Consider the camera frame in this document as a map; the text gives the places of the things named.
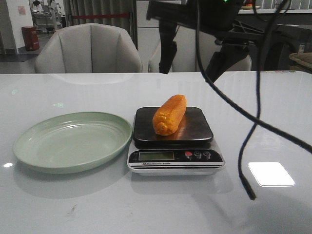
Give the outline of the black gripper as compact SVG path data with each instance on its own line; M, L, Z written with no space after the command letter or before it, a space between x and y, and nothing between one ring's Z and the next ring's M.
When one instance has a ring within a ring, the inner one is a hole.
M146 19L158 20L161 44L159 72L168 74L177 52L176 28L183 26L213 35L217 39L259 41L264 31L236 18L242 0L188 0L186 4L149 1ZM222 45L214 52L205 73L215 82L226 71L249 71L247 46Z

